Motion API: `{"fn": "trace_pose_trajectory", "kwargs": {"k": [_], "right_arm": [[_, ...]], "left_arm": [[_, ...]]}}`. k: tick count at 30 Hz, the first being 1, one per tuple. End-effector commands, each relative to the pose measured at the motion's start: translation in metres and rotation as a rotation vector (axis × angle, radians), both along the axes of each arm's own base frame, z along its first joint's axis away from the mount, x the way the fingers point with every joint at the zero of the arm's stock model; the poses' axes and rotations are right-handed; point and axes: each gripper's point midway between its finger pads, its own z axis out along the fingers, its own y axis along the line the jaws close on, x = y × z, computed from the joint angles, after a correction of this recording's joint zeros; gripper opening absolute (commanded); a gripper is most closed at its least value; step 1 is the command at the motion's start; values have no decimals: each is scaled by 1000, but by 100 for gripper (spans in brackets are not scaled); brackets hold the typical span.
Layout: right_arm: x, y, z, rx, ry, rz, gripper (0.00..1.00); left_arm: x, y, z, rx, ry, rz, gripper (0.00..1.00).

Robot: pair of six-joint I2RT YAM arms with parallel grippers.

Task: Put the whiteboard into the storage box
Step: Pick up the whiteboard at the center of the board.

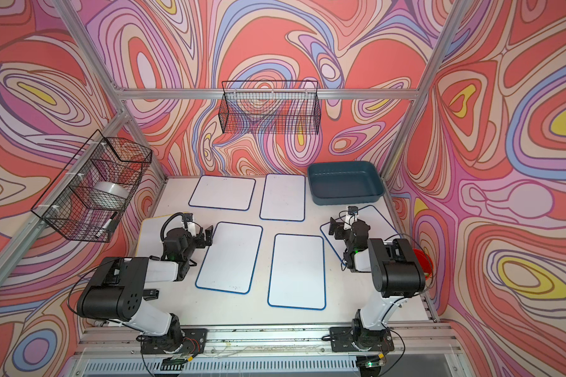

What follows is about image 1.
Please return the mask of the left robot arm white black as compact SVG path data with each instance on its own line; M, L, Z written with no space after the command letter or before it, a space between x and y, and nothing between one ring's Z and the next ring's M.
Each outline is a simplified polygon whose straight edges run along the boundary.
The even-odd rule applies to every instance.
M202 352L199 341L182 329L179 317L149 303L159 297L147 283L185 280L197 263L197 249L212 245L214 227L204 228L189 212L171 215L159 232L162 255L103 259L86 284L74 314L89 320L118 323L139 332L141 350L152 353L187 353L194 358Z

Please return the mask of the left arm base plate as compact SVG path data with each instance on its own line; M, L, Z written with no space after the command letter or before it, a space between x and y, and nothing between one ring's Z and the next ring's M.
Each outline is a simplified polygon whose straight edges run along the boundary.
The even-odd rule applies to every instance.
M180 333L168 333L164 336L139 335L136 340L141 343L143 354L195 357L204 353L207 334L207 328L187 328Z

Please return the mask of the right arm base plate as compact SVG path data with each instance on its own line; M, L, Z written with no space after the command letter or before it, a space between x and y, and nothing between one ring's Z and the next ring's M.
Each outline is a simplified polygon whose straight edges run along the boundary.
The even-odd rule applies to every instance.
M330 342L334 353L376 352L389 353L395 350L389 329L372 331L364 328L331 327L325 341Z

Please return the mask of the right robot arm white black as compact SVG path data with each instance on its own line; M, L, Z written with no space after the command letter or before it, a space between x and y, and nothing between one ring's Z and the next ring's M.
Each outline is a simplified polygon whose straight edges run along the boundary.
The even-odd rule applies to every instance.
M374 293L358 309L348 327L331 327L325 339L335 353L393 349L388 322L408 299L421 295L426 277L410 241L385 241L369 236L370 226L360 219L330 219L329 234L345 244L342 269L369 273Z

